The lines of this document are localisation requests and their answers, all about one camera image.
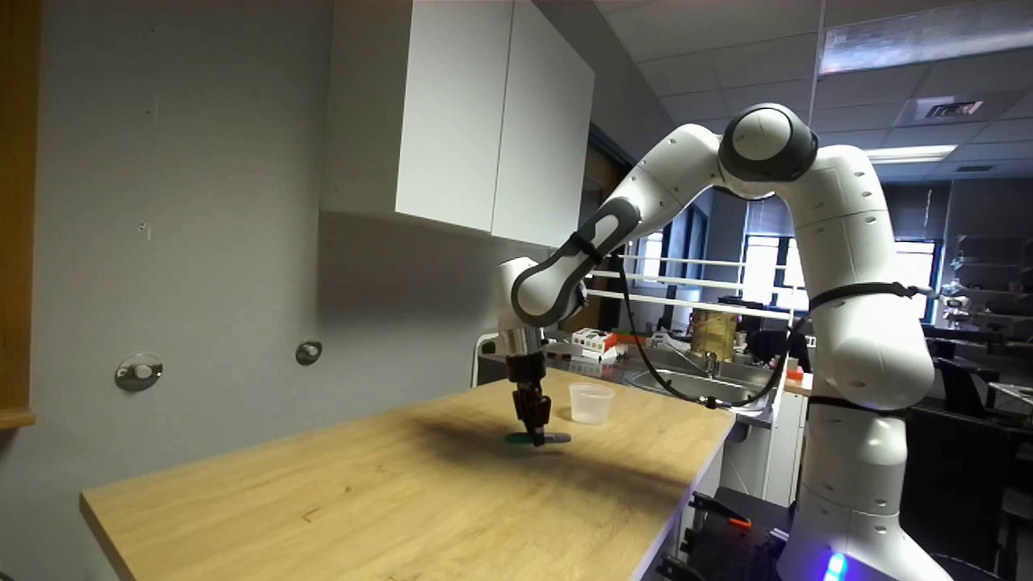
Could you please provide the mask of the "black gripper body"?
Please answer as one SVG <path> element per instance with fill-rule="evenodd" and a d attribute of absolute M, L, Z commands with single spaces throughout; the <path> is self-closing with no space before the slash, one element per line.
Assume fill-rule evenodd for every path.
<path fill-rule="evenodd" d="M 506 375 L 512 380 L 516 419 L 529 432 L 544 432 L 553 412 L 553 397 L 544 390 L 545 362 L 538 356 L 512 356 Z"/>

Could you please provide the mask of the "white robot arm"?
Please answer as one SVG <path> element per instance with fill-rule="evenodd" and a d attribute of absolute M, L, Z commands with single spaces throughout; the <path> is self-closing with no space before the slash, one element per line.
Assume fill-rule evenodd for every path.
<path fill-rule="evenodd" d="M 628 242 L 667 226 L 706 189 L 780 199 L 808 298 L 810 411 L 798 504 L 774 560 L 780 581 L 951 581 L 904 525 L 904 412 L 933 380 L 894 272 L 899 242 L 883 176 L 855 146 L 826 146 L 786 104 L 752 104 L 720 132 L 683 121 L 662 134 L 616 189 L 545 259 L 499 264 L 496 341 L 529 441 L 545 439 L 544 333 L 568 319 L 583 278 Z"/>

